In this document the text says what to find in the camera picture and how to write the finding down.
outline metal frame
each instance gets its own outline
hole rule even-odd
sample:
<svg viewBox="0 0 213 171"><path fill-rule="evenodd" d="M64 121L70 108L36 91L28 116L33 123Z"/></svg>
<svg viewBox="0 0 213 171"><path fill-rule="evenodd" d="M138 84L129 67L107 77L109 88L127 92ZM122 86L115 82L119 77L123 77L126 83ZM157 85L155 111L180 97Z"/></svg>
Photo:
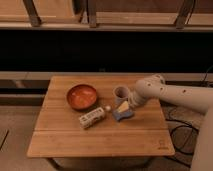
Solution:
<svg viewBox="0 0 213 171"><path fill-rule="evenodd" d="M175 25L176 25L177 29L184 28L187 17L189 15L190 11L192 10L194 3L195 3L194 0L184 0L182 6L180 8L179 14L177 16L177 19L175 21Z"/></svg>
<svg viewBox="0 0 213 171"><path fill-rule="evenodd" d="M178 13L177 19L175 20L176 29L183 29L190 11L193 8L194 0L184 0L181 9ZM96 0L87 0L87 14L89 19L90 28L97 27L96 18Z"/></svg>
<svg viewBox="0 0 213 171"><path fill-rule="evenodd" d="M97 27L96 0L87 0L87 13L89 15L89 26L91 28Z"/></svg>
<svg viewBox="0 0 213 171"><path fill-rule="evenodd" d="M35 4L33 0L23 0L24 6L29 15L30 23L33 27L39 27L41 25L41 19L38 16Z"/></svg>

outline shelf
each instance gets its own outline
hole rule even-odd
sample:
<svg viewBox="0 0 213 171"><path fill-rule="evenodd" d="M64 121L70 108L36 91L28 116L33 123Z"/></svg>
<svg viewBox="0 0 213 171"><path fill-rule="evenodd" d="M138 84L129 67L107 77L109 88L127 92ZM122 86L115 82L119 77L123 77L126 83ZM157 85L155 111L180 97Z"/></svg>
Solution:
<svg viewBox="0 0 213 171"><path fill-rule="evenodd" d="M196 13L190 16L193 8L194 0L182 0L175 4L181 7L169 6L163 9L163 4L158 8L151 6L141 7L141 11L131 12L124 10L110 11L100 7L103 11L99 11L97 7L100 6L100 1L86 0L87 11L82 14L76 13L73 3L70 0L59 0L58 4L51 0L36 0L35 11L37 18L41 23L35 24L31 21L35 17L32 11L24 8L23 2L17 0L13 7L13 1L0 0L0 29L32 29L32 30L78 30L78 31L172 31L172 32L212 32L213 31L213 9L206 7L207 2L201 4Z"/></svg>

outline table leg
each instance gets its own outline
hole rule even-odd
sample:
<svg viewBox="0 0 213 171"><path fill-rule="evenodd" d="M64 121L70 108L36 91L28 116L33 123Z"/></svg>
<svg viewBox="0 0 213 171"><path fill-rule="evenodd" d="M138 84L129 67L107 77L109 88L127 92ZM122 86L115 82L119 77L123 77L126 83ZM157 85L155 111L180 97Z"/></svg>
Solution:
<svg viewBox="0 0 213 171"><path fill-rule="evenodd" d="M56 163L56 161L53 158L46 158L46 160L48 161L48 163L50 163L52 165L52 167L54 167L56 170L61 170L61 166Z"/></svg>

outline cup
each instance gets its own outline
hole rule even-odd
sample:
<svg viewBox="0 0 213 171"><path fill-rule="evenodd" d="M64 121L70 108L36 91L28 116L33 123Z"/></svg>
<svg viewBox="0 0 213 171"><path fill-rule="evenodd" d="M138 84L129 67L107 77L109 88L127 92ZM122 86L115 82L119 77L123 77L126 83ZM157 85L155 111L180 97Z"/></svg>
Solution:
<svg viewBox="0 0 213 171"><path fill-rule="evenodd" d="M126 86L118 86L113 90L113 94L115 97L115 104L118 106L124 101L128 101L130 90Z"/></svg>

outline floor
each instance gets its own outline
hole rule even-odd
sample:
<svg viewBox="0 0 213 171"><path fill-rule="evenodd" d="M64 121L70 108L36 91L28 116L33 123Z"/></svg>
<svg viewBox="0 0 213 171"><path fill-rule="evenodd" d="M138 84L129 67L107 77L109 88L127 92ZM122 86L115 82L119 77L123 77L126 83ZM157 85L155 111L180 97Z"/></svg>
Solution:
<svg viewBox="0 0 213 171"><path fill-rule="evenodd" d="M167 116L174 107L163 107ZM7 130L9 134L0 150L0 170L4 171L54 171L49 163L44 159L30 159L26 157L29 142L32 136L34 125L39 113L39 106L0 106L0 143ZM203 116L184 108L177 108L172 111L172 117L184 119L199 127ZM174 127L174 123L169 124L169 128ZM181 134L174 138L175 143L187 134L187 130L182 130ZM193 148L195 136L186 149ZM177 154L178 158L185 162L190 162L191 157L184 157ZM56 159L62 166L73 168L72 170L130 170L130 171L188 171L183 165L165 159L155 157L142 169L142 164L147 158L107 158L107 159Z"/></svg>

